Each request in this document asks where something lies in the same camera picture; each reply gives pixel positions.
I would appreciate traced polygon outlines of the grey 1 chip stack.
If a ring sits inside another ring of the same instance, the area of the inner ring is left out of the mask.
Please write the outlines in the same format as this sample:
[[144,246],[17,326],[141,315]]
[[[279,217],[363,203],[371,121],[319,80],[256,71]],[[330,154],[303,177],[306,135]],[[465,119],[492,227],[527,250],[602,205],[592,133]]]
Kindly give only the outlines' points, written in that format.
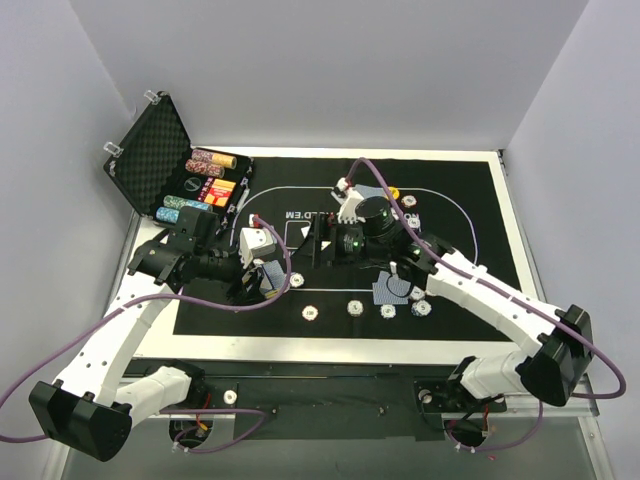
[[359,300],[351,300],[347,304],[347,312],[352,317],[359,317],[364,312],[364,305]]

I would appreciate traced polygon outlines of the blue playing card box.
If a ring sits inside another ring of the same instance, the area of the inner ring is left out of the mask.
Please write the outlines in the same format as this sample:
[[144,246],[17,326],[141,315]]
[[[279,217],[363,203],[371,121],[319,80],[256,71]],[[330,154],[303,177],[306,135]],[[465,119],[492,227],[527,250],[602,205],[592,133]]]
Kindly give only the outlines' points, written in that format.
[[284,285],[285,277],[278,261],[254,260],[243,274],[242,284],[249,295],[270,298]]

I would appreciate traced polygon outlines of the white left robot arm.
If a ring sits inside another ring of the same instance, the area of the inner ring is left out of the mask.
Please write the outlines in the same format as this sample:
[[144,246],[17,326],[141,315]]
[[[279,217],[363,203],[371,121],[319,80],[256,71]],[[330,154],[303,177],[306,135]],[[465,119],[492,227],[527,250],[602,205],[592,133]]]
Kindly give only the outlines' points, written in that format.
[[38,382],[30,406],[49,439],[106,462],[131,430],[168,407],[209,405],[203,370],[172,361],[128,386],[120,381],[155,320],[194,279],[233,282],[252,261],[274,252],[259,222],[240,233],[234,252],[214,247],[216,214],[185,207],[175,225],[142,243],[128,265],[105,321],[53,382]]

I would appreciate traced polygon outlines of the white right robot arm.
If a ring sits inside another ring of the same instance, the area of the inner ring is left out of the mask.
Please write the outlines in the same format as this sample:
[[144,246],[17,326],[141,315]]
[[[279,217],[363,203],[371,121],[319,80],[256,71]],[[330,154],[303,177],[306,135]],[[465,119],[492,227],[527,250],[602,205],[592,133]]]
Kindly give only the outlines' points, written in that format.
[[354,221],[316,213],[302,228],[298,253],[313,267],[378,266],[425,294],[444,298],[493,327],[516,350],[489,357],[468,356],[446,381],[449,402],[468,409],[504,394],[528,393],[564,406],[593,355],[588,313],[562,310],[526,296],[491,276],[448,242],[416,232],[384,197],[361,201]]

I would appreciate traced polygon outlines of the red 100 chip stack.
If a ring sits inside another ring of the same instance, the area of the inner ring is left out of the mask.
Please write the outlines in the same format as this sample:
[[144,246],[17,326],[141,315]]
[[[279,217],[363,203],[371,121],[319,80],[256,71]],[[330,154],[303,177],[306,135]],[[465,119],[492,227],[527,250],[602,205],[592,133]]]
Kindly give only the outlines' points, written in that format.
[[314,321],[319,315],[319,310],[313,305],[305,306],[301,311],[302,318],[306,321]]

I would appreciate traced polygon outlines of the blue 5 chip stack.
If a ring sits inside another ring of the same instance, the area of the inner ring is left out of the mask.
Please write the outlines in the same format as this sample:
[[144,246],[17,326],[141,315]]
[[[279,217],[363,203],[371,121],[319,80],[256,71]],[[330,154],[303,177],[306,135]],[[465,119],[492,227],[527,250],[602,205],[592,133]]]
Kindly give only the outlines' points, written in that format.
[[383,319],[393,319],[397,315],[396,306],[392,304],[381,305],[379,312]]

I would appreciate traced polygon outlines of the red chips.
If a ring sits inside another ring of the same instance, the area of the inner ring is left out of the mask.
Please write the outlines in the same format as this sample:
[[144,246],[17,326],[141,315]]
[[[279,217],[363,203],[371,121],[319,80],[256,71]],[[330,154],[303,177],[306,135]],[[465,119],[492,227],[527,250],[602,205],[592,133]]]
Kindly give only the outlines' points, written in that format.
[[405,195],[401,198],[401,204],[404,208],[414,208],[417,205],[417,199],[413,195]]

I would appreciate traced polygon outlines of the grey chips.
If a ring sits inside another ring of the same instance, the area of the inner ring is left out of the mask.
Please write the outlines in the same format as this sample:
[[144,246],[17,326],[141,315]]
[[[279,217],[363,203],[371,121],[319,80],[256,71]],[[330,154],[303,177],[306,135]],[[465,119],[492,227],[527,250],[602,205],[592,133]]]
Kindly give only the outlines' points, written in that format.
[[409,295],[409,298],[413,301],[422,300],[425,297],[425,292],[418,287],[414,287]]

